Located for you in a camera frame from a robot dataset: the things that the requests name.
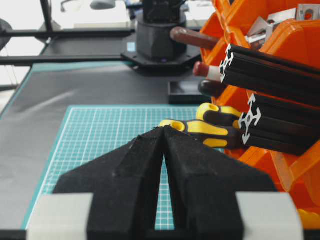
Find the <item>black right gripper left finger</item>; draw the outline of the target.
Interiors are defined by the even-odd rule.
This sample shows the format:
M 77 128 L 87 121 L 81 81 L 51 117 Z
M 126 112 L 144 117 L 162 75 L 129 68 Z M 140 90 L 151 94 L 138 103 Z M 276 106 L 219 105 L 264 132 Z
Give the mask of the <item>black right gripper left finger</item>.
M 155 224 L 164 129 L 61 175 L 31 216 L 29 240 L 135 240 Z

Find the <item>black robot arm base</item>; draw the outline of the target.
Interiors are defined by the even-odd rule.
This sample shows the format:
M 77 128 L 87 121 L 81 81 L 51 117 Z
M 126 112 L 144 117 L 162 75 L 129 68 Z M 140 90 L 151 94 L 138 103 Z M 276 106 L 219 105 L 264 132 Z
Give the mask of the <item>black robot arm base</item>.
M 135 33 L 123 39 L 121 56 L 146 68 L 173 68 L 200 58 L 196 46 L 173 40 L 175 27 L 185 28 L 184 0 L 144 0 L 143 12 L 136 16 Z

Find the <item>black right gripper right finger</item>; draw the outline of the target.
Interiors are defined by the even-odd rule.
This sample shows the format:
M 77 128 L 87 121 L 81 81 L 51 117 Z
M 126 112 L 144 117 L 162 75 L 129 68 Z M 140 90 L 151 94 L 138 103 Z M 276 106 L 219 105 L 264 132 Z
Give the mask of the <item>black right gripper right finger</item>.
M 270 176 L 166 126 L 166 164 L 198 240 L 302 240 L 291 196 Z

